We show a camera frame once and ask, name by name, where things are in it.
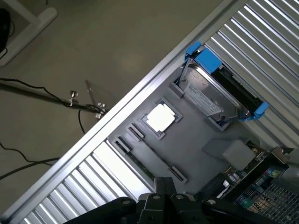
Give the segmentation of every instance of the blue drive bracket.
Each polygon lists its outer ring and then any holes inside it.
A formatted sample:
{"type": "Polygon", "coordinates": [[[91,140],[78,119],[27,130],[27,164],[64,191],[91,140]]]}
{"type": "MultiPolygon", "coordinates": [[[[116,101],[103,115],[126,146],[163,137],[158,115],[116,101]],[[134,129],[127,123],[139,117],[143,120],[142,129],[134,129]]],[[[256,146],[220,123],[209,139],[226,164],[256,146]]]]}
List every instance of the blue drive bracket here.
{"type": "Polygon", "coordinates": [[[188,47],[188,49],[186,50],[186,54],[185,54],[185,62],[195,51],[197,51],[198,48],[200,48],[200,46],[201,46],[201,42],[196,41],[193,45],[188,47]]]}
{"type": "Polygon", "coordinates": [[[212,74],[220,67],[220,65],[222,65],[222,61],[220,61],[209,49],[204,49],[194,60],[209,74],[212,74]]]}
{"type": "Polygon", "coordinates": [[[266,110],[268,109],[269,104],[267,102],[263,102],[258,108],[257,110],[254,112],[253,116],[250,116],[248,118],[245,119],[240,119],[240,121],[249,121],[249,120],[258,120],[260,119],[266,112],[266,110]]]}

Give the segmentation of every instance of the floor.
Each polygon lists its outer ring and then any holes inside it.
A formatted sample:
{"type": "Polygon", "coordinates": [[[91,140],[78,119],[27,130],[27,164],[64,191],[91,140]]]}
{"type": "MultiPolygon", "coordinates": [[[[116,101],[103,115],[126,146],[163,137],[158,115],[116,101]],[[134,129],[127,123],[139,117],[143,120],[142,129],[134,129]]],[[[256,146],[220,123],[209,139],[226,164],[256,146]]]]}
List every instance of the floor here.
{"type": "MultiPolygon", "coordinates": [[[[21,2],[35,14],[47,7],[46,0],[21,2]]],[[[220,2],[49,0],[58,17],[0,68],[0,76],[46,86],[61,98],[76,90],[84,104],[91,103],[87,79],[111,108],[220,2]]],[[[17,35],[26,23],[12,17],[17,35]]],[[[83,135],[75,110],[3,91],[0,104],[0,142],[31,160],[62,156],[83,135]]],[[[90,129],[94,115],[83,112],[82,123],[90,129]]],[[[0,175],[26,164],[19,154],[0,150],[0,175]]],[[[39,165],[1,180],[0,214],[48,169],[39,165]]]]}

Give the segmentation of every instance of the metal frame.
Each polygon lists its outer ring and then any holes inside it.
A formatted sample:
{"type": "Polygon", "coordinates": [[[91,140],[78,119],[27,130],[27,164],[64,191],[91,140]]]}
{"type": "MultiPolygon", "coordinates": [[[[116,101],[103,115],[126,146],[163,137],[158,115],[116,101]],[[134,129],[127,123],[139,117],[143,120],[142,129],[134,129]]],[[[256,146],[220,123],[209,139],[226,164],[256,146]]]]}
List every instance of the metal frame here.
{"type": "Polygon", "coordinates": [[[19,223],[50,194],[108,135],[131,114],[185,58],[195,41],[207,41],[247,0],[224,0],[156,67],[154,67],[107,115],[83,136],[5,213],[11,223],[19,223]]]}

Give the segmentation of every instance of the cable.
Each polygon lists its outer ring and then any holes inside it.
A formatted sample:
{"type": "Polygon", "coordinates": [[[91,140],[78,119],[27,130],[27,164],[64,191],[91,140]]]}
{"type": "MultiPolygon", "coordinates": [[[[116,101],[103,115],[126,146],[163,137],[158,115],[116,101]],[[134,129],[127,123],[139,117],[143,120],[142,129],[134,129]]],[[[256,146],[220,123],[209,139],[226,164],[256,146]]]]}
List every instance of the cable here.
{"type": "Polygon", "coordinates": [[[66,106],[66,107],[71,107],[70,105],[67,105],[64,103],[64,101],[62,99],[60,99],[59,97],[55,96],[54,94],[50,93],[45,87],[43,86],[34,86],[34,85],[29,85],[19,79],[14,79],[14,78],[0,78],[0,80],[2,81],[8,81],[8,82],[16,82],[16,83],[21,83],[22,85],[25,85],[25,86],[28,86],[30,88],[33,88],[33,89],[42,89],[44,90],[46,93],[48,93],[49,95],[51,95],[52,97],[56,98],[58,101],[61,102],[61,104],[63,106],[66,106]]]}
{"type": "Polygon", "coordinates": [[[2,143],[0,142],[0,146],[4,149],[4,150],[10,150],[10,151],[14,151],[14,152],[18,152],[19,154],[21,154],[21,156],[24,158],[24,160],[26,160],[27,162],[37,162],[37,161],[33,161],[33,160],[29,160],[27,159],[27,157],[20,151],[20,150],[17,150],[17,149],[14,149],[14,148],[6,148],[2,145],[2,143]]]}
{"type": "Polygon", "coordinates": [[[57,161],[57,160],[59,160],[59,159],[60,159],[60,158],[53,158],[53,159],[47,159],[47,160],[42,160],[42,161],[36,161],[36,162],[33,162],[33,163],[31,163],[31,164],[28,164],[28,165],[26,165],[26,166],[17,168],[17,169],[15,169],[15,170],[13,170],[13,171],[8,172],[7,174],[4,174],[4,175],[0,176],[0,180],[3,180],[4,178],[6,178],[6,177],[8,177],[8,176],[10,176],[10,175],[12,175],[12,174],[15,174],[15,173],[17,173],[17,172],[19,172],[19,171],[22,171],[22,170],[24,170],[24,169],[27,169],[27,168],[29,168],[29,167],[33,167],[33,166],[36,166],[36,165],[39,165],[39,164],[43,164],[43,163],[46,163],[46,162],[57,161]]]}
{"type": "Polygon", "coordinates": [[[251,143],[247,142],[246,145],[249,147],[257,148],[257,149],[263,151],[264,153],[269,153],[269,151],[267,149],[261,148],[260,146],[258,146],[256,144],[251,144],[251,143]]]}
{"type": "Polygon", "coordinates": [[[79,124],[80,124],[80,128],[81,128],[81,130],[82,130],[83,134],[85,134],[85,130],[84,130],[84,128],[83,128],[83,126],[82,126],[82,123],[81,123],[81,117],[80,117],[80,114],[81,114],[81,110],[78,111],[78,120],[79,120],[79,124]]]}
{"type": "MultiPolygon", "coordinates": [[[[2,81],[7,81],[7,82],[21,83],[22,85],[25,85],[25,86],[30,87],[30,88],[33,88],[33,89],[42,89],[42,90],[44,90],[46,93],[48,93],[50,96],[52,96],[52,97],[56,98],[58,101],[60,101],[60,103],[61,103],[63,106],[68,107],[68,108],[71,107],[71,105],[66,104],[61,98],[55,96],[53,93],[49,92],[49,91],[48,91],[45,87],[43,87],[43,86],[34,86],[34,85],[30,85],[30,84],[28,84],[28,83],[26,83],[26,82],[23,82],[23,81],[21,81],[21,80],[19,80],[19,79],[14,79],[14,78],[0,78],[0,80],[2,80],[2,81]]],[[[94,112],[95,112],[95,113],[103,113],[102,109],[99,108],[98,106],[95,106],[95,105],[92,105],[92,104],[86,104],[85,106],[86,106],[86,108],[92,108],[92,109],[94,109],[94,112]]]]}

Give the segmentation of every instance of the hard drive label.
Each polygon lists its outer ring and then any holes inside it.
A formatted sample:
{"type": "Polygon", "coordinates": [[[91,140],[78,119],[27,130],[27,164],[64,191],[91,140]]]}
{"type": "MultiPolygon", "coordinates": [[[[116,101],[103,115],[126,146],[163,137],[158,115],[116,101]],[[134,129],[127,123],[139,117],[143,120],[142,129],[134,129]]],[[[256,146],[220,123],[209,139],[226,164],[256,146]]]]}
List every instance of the hard drive label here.
{"type": "Polygon", "coordinates": [[[211,116],[220,113],[221,110],[198,88],[189,83],[184,90],[185,96],[191,100],[205,115],[211,116]]]}

